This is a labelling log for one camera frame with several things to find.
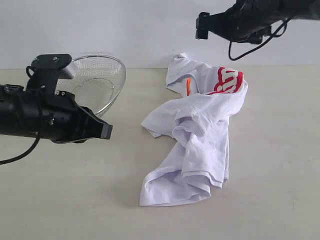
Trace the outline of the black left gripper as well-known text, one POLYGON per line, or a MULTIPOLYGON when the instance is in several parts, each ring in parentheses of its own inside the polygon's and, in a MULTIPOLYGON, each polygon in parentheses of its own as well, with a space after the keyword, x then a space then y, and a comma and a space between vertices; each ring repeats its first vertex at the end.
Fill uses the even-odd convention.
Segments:
POLYGON ((111 138, 113 126, 92 110, 78 105, 75 96, 48 94, 41 89, 18 93, 18 135, 56 144, 111 138))

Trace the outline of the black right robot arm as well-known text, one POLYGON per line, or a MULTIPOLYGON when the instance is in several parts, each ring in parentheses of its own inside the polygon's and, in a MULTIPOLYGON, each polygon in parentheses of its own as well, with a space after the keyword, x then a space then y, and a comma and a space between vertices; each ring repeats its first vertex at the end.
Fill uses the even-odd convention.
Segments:
POLYGON ((198 40, 207 40, 209 33, 233 43, 259 45, 263 37, 272 35, 271 25, 293 20, 319 20, 318 0, 237 0, 224 12, 211 15, 201 12, 196 19, 198 40))

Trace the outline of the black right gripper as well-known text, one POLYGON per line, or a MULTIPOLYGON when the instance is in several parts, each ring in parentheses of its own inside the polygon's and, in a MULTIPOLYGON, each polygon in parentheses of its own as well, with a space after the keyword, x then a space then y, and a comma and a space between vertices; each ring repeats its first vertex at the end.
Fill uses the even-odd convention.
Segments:
POLYGON ((254 32, 283 19, 282 0, 237 0, 226 11, 214 15, 201 12, 196 19, 195 38, 207 40, 214 33, 230 42, 246 43, 254 32))

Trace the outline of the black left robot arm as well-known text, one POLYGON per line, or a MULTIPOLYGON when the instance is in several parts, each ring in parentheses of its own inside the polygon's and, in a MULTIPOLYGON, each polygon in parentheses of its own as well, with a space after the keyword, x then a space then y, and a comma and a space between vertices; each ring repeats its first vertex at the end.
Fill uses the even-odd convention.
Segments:
POLYGON ((0 133, 2 135, 50 140, 56 144, 108 140, 113 126, 80 106, 75 95, 63 91, 51 94, 23 86, 0 87, 0 133))

